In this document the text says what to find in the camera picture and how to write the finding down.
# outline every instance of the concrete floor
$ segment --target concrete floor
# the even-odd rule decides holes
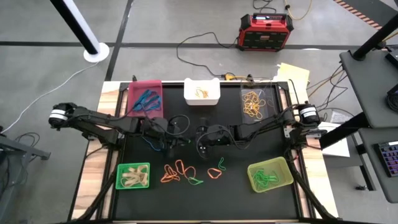
[[[75,2],[100,41],[116,41],[127,0]],[[307,4],[298,0],[290,0],[289,3],[296,15],[303,14],[307,7]],[[275,0],[269,6],[282,12],[282,1]],[[251,0],[135,0],[123,42],[178,43],[191,35],[213,31],[220,42],[231,43],[238,34],[239,18],[253,12]],[[294,26],[288,44],[361,45],[376,32],[332,0],[314,1],[310,14],[302,21],[295,21]],[[49,1],[3,0],[0,2],[0,41],[77,42],[77,39]],[[215,43],[215,40],[208,36],[191,42]],[[277,64],[289,63],[310,70],[310,81],[316,83],[330,76],[339,66],[338,54],[341,52],[282,50],[264,53],[240,52],[236,49],[181,49],[180,55],[196,63],[205,63],[216,73],[251,73],[255,77],[271,78],[275,75]],[[0,46],[0,125],[9,126],[32,100],[64,82],[74,72],[89,66],[82,54],[82,47]],[[10,223],[20,220],[31,223],[66,220],[87,141],[72,129],[63,129],[61,132],[50,129],[47,119],[52,106],[60,102],[71,101],[95,110],[109,59],[38,101],[7,132],[10,138],[14,138],[28,131],[36,131],[41,135],[37,147],[52,153],[50,160],[36,160],[30,164],[28,181],[21,186]],[[205,69],[180,62],[174,48],[121,48],[112,80],[130,80],[132,75],[140,80],[211,78]],[[341,84],[349,87],[349,90],[330,103],[330,107],[359,113],[361,109],[349,81],[345,80]],[[311,103],[322,104],[330,88],[331,85],[325,85],[311,97]],[[385,218],[362,212],[362,209],[375,207],[376,196],[363,192],[360,200],[358,193],[352,193],[352,180],[362,180],[360,172],[330,169],[329,173],[341,217],[383,223],[392,223],[391,220],[398,218],[396,214],[395,217],[391,215]],[[53,181],[55,178],[61,178],[62,183]],[[380,190],[377,193],[380,209],[396,208],[386,203]],[[352,206],[355,202],[361,204],[361,209]]]

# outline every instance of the portable power station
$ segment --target portable power station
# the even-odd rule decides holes
[[[292,18],[287,14],[246,14],[241,18],[237,48],[277,52],[285,47],[292,30]]]

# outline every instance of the hazard stripe tape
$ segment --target hazard stripe tape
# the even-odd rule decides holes
[[[345,3],[343,0],[334,0],[334,2],[339,4],[341,7],[347,9],[347,11],[352,13],[354,16],[362,19],[364,22],[366,22],[367,24],[369,24],[373,28],[375,28],[377,30],[381,29],[382,26],[380,26],[377,22],[374,22],[373,20],[371,20],[370,18],[368,18],[367,16],[362,14],[362,12],[359,12],[358,10],[354,9],[349,4]]]

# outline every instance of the lime green basket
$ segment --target lime green basket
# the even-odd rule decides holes
[[[279,181],[276,183],[270,181],[266,188],[260,187],[253,179],[254,174],[259,170],[261,170],[265,175],[276,175]],[[267,161],[249,165],[248,176],[251,187],[257,193],[265,192],[267,190],[293,183],[292,174],[290,173],[286,160],[283,157],[276,157],[275,159],[269,159]]]
[[[129,168],[134,168],[137,169],[141,165],[146,165],[148,166],[147,169],[143,169],[142,172],[148,174],[148,184],[147,185],[142,185],[141,183],[139,184],[134,184],[133,186],[130,187],[123,187],[122,181],[124,182],[125,180],[122,180],[122,175],[124,173],[128,173]],[[143,188],[148,188],[149,187],[149,169],[150,169],[150,164],[148,162],[142,162],[142,163],[133,163],[133,164],[119,164],[118,165],[118,173],[116,174],[116,184],[115,187],[118,190],[127,190],[127,189],[143,189]]]

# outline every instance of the white cable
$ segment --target white cable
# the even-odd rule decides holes
[[[36,98],[36,100],[34,100],[33,102],[31,102],[30,105],[27,106],[27,107],[22,111],[22,113],[19,115],[19,117],[18,117],[10,126],[8,126],[8,128],[6,128],[5,130],[3,130],[3,131],[1,132],[1,134],[4,134],[6,131],[8,131],[10,128],[12,128],[12,127],[20,120],[20,118],[22,117],[22,115],[23,115],[34,103],[36,103],[39,99],[41,99],[43,96],[46,96],[46,95],[48,95],[48,94],[54,92],[55,90],[58,90],[59,88],[61,88],[62,86],[64,86],[69,80],[71,80],[75,75],[77,75],[77,74],[79,74],[79,73],[81,73],[81,72],[84,72],[85,70],[87,70],[87,69],[89,69],[89,68],[92,68],[92,67],[94,67],[94,66],[97,65],[97,64],[98,64],[98,62],[95,63],[94,65],[91,65],[91,66],[86,67],[86,68],[84,68],[84,69],[82,69],[82,70],[80,70],[80,71],[75,72],[75,73],[74,73],[73,75],[71,75],[64,83],[62,83],[62,84],[59,85],[58,87],[54,88],[53,90],[50,90],[50,91],[44,93],[43,95],[39,96],[38,98]]]

